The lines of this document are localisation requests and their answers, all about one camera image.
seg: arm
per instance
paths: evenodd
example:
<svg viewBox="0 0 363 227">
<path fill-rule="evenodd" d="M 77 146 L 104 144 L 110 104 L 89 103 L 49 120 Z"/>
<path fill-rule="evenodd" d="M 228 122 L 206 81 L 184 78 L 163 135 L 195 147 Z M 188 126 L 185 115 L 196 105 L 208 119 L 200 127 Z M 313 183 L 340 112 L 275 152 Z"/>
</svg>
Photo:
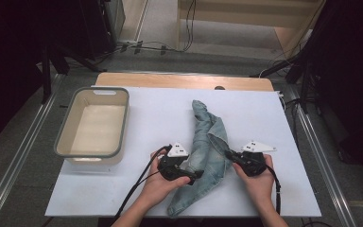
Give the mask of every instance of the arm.
<svg viewBox="0 0 363 227">
<path fill-rule="evenodd" d="M 266 164 L 273 168 L 272 158 L 270 155 L 265 154 L 264 158 Z M 238 164 L 233 163 L 233 167 L 237 175 L 243 180 L 246 190 L 258 210 L 259 216 L 264 226 L 287 226 L 285 221 L 282 219 L 282 217 L 280 217 L 273 207 L 271 195 L 274 179 L 269 170 L 266 170 L 259 176 L 248 177 Z"/>
<path fill-rule="evenodd" d="M 148 210 L 164 200 L 172 190 L 184 186 L 190 182 L 188 177 L 180 177 L 174 181 L 168 181 L 158 173 L 158 158 L 151 164 L 143 190 L 131 207 L 112 225 L 112 227 L 136 227 Z"/>
</svg>

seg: table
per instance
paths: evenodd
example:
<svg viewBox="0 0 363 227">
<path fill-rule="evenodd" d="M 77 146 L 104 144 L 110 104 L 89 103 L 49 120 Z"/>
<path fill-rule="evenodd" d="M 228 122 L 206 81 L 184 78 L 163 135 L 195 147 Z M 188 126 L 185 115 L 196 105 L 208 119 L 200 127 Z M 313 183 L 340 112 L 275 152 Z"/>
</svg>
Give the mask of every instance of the table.
<svg viewBox="0 0 363 227">
<path fill-rule="evenodd" d="M 220 114 L 228 132 L 229 144 L 233 145 L 233 148 L 244 146 L 248 142 L 248 137 L 251 139 L 256 137 L 261 138 L 261 142 L 271 143 L 278 149 L 272 153 L 272 157 L 283 188 L 283 216 L 320 216 L 320 209 L 306 177 L 300 154 L 295 148 L 279 97 L 272 92 L 268 79 L 214 75 L 103 73 L 99 75 L 96 85 L 122 86 L 130 91 L 130 116 L 125 135 L 123 160 L 115 166 L 73 166 L 64 161 L 45 213 L 47 216 L 106 217 L 115 214 L 121 201 L 149 161 L 150 152 L 173 142 L 181 142 L 185 148 L 191 148 L 189 142 L 192 141 L 193 133 L 189 131 L 194 131 L 194 124 L 191 124 L 194 122 L 194 116 L 189 109 L 191 109 L 191 99 L 196 97 L 208 104 L 209 111 L 213 110 Z M 215 91 L 213 89 L 216 86 L 223 86 L 231 91 Z M 258 90 L 236 91 L 244 88 Z M 161 109 L 157 106 L 158 102 L 163 105 Z M 236 111 L 223 108 L 224 106 L 219 103 L 232 105 L 236 107 Z M 126 209 L 140 190 L 141 187 L 135 191 Z M 166 217 L 165 208 L 171 197 L 172 194 L 152 208 L 147 215 Z M 180 217 L 255 216 L 257 216 L 256 210 L 232 169 L 228 170 L 225 179 L 213 193 L 197 201 L 180 215 Z"/>
<path fill-rule="evenodd" d="M 178 0 L 176 46 L 181 20 L 192 0 Z M 198 0 L 194 20 L 255 26 L 274 26 L 285 56 L 291 57 L 315 24 L 325 0 Z"/>
</svg>

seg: person's right hand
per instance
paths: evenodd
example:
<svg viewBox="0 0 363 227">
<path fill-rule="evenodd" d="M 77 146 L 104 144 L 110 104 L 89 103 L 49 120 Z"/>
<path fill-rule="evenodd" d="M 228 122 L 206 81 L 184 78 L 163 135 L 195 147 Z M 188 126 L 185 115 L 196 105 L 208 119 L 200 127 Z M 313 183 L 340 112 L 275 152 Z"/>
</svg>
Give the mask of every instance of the person's right hand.
<svg viewBox="0 0 363 227">
<path fill-rule="evenodd" d="M 264 158 L 265 163 L 269 167 L 273 168 L 272 157 L 264 154 Z M 247 192 L 256 206 L 263 202 L 270 201 L 274 178 L 269 170 L 265 170 L 258 176 L 249 177 L 238 164 L 233 163 L 233 167 L 237 175 L 243 180 Z"/>
</svg>

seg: white tabletop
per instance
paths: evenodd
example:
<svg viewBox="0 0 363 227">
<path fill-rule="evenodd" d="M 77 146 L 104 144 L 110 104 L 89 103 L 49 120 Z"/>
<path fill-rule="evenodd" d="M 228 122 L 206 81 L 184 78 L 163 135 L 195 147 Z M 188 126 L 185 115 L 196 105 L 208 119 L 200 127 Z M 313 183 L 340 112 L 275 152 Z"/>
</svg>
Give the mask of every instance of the white tabletop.
<svg viewBox="0 0 363 227">
<path fill-rule="evenodd" d="M 175 142 L 191 150 L 195 127 L 193 99 L 202 101 L 209 112 L 223 119 L 232 149 L 239 151 L 250 140 L 277 148 L 269 154 L 282 185 L 282 216 L 320 216 L 303 161 L 275 92 L 126 89 L 130 92 L 130 111 L 123 160 L 114 166 L 75 166 L 64 161 L 46 209 L 47 216 L 113 216 L 147 165 L 151 152 Z M 134 192 L 125 210 L 141 187 Z M 172 195 L 147 215 L 166 217 Z M 254 216 L 257 212 L 232 168 L 218 187 L 180 214 L 180 217 Z"/>
</svg>

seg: gray cloth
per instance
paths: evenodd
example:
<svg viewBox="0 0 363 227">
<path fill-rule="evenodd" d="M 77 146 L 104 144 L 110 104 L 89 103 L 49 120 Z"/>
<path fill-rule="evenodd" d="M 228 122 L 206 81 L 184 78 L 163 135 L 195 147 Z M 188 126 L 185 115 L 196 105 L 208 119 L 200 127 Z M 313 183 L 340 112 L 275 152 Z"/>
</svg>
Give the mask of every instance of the gray cloth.
<svg viewBox="0 0 363 227">
<path fill-rule="evenodd" d="M 228 138 L 223 121 L 207 111 L 205 104 L 198 100 L 192 103 L 196 117 L 193 149 L 186 170 L 204 170 L 202 177 L 179 188 L 167 208 L 170 217 L 175 217 L 195 201 L 198 201 L 217 186 L 232 162 L 225 157 L 229 150 Z"/>
</svg>

